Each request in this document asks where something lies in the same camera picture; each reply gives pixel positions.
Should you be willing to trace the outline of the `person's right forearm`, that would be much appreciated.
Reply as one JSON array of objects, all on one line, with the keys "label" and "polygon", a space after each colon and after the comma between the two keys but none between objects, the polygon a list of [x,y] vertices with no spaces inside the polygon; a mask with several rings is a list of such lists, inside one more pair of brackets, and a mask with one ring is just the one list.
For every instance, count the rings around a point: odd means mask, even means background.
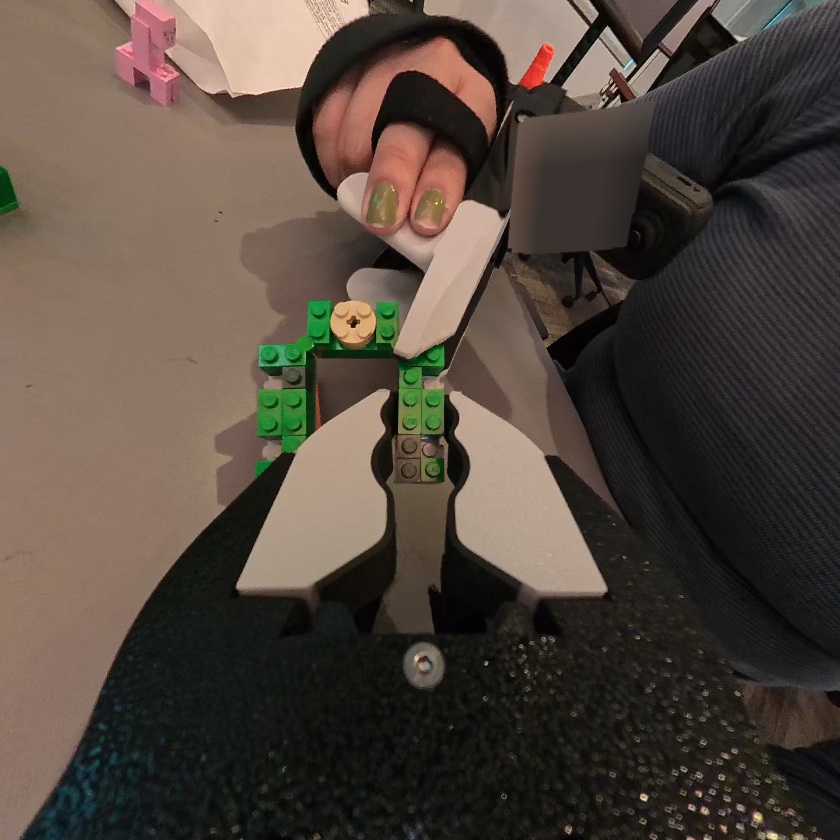
[{"label": "person's right forearm", "polygon": [[823,2],[651,91],[649,149],[720,217],[838,223],[839,2]]}]

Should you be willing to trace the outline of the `green brick arch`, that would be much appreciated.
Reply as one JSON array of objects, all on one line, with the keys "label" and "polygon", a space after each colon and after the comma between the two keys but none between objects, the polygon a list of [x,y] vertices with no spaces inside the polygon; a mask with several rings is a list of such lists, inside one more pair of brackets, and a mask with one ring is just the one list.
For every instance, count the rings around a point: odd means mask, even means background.
[{"label": "green brick arch", "polygon": [[336,303],[310,300],[307,330],[296,342],[259,347],[258,364],[266,382],[258,391],[257,435],[266,444],[256,474],[259,476],[280,455],[295,453],[320,427],[319,361],[397,361],[395,481],[443,482],[445,390],[433,378],[444,372],[444,345],[438,344],[410,360],[397,356],[394,348],[401,331],[400,305],[385,300],[368,303],[376,314],[375,339],[362,350],[348,350],[331,333],[330,317]]}]

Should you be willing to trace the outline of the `black chair wheel base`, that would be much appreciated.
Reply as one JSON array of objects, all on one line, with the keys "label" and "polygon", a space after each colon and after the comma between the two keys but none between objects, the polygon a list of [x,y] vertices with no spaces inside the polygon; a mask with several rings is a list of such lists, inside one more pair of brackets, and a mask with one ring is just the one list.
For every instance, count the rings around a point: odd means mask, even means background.
[{"label": "black chair wheel base", "polygon": [[619,306],[627,297],[633,282],[602,257],[585,253],[562,253],[562,265],[572,269],[574,289],[561,299],[566,309],[573,308],[578,301],[604,300],[608,308]]}]

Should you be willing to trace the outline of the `black metal frame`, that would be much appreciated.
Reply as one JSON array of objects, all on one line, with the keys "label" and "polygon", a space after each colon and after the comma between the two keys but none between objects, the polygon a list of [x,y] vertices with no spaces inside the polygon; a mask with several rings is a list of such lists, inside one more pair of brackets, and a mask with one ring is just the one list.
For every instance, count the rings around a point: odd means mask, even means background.
[{"label": "black metal frame", "polygon": [[593,21],[549,83],[566,88],[573,71],[595,43],[606,31],[612,32],[628,54],[633,70],[629,77],[620,70],[610,71],[599,95],[599,109],[636,99],[630,79],[655,54],[666,56],[667,61],[649,90],[683,76],[739,42],[715,18],[718,2],[707,2],[704,8],[696,1],[593,1],[591,5],[595,10]]}]

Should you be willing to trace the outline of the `orange ridged plastic tip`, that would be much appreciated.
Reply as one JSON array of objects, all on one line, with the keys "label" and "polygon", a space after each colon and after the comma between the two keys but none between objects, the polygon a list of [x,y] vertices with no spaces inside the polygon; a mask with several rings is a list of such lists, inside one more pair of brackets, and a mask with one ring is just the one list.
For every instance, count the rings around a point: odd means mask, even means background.
[{"label": "orange ridged plastic tip", "polygon": [[526,90],[532,90],[543,84],[554,58],[554,53],[555,50],[551,43],[543,43],[521,76],[519,86]]}]

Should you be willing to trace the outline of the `tan round brick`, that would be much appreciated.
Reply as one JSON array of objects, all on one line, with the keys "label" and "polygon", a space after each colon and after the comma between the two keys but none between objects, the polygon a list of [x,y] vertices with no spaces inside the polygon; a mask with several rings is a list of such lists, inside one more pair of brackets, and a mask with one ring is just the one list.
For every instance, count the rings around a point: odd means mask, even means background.
[{"label": "tan round brick", "polygon": [[338,302],[332,308],[330,329],[344,348],[362,350],[375,339],[375,310],[364,301]]}]

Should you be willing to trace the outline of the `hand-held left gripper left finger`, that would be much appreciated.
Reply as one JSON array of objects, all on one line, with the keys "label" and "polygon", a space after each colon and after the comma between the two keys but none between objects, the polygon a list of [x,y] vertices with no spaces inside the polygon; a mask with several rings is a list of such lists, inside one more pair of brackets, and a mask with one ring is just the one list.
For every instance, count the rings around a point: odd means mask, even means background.
[{"label": "hand-held left gripper left finger", "polygon": [[297,452],[238,578],[237,593],[317,608],[367,608],[396,573],[394,395],[379,390],[322,425]]}]

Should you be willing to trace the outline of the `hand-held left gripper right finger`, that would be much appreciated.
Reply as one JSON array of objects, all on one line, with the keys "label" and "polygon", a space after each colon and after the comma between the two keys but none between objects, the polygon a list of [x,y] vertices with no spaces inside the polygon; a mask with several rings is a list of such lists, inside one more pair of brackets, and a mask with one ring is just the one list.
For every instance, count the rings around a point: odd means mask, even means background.
[{"label": "hand-held left gripper right finger", "polygon": [[444,587],[482,613],[602,599],[606,582],[551,470],[559,460],[462,392],[447,407]]}]

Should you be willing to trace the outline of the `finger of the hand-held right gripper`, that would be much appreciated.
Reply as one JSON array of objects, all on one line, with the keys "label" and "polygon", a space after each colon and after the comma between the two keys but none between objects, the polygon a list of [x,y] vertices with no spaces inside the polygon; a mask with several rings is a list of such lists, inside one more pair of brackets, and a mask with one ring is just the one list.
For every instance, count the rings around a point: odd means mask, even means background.
[{"label": "finger of the hand-held right gripper", "polygon": [[410,360],[456,336],[497,251],[509,214],[475,201],[459,205],[439,240],[395,344]]}]

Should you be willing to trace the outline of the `person's blue ribbed sweater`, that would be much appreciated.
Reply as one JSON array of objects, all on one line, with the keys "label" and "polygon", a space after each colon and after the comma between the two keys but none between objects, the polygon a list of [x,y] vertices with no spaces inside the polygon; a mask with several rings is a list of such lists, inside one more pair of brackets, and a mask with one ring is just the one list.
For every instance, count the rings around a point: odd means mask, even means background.
[{"label": "person's blue ribbed sweater", "polygon": [[838,690],[838,185],[797,156],[724,185],[567,389],[625,519],[724,659]]}]

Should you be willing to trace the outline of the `pink brick figure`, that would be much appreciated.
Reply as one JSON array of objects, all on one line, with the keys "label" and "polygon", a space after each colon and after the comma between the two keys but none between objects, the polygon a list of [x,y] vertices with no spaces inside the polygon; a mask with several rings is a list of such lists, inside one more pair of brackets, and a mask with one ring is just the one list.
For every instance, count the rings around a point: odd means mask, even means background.
[{"label": "pink brick figure", "polygon": [[115,69],[133,87],[148,85],[151,98],[168,107],[180,97],[180,74],[165,53],[176,44],[175,16],[154,1],[137,1],[130,19],[131,39],[114,51]]}]

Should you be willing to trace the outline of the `person's right hand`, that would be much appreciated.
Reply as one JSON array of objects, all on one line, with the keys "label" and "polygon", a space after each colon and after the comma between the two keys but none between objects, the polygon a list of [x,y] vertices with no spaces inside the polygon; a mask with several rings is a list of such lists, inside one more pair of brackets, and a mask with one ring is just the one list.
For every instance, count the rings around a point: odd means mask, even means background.
[{"label": "person's right hand", "polygon": [[324,192],[367,174],[362,222],[433,237],[451,222],[501,126],[510,89],[496,41],[464,20],[374,14],[321,47],[296,132]]}]

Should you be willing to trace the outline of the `white printed paper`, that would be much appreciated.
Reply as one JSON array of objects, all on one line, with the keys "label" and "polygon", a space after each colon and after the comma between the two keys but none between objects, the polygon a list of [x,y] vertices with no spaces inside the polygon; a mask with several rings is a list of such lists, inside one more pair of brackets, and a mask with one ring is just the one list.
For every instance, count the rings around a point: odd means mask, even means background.
[{"label": "white printed paper", "polygon": [[[129,21],[135,3],[117,2]],[[300,88],[322,45],[370,11],[366,1],[157,3],[176,19],[167,64],[203,91],[233,98]]]}]

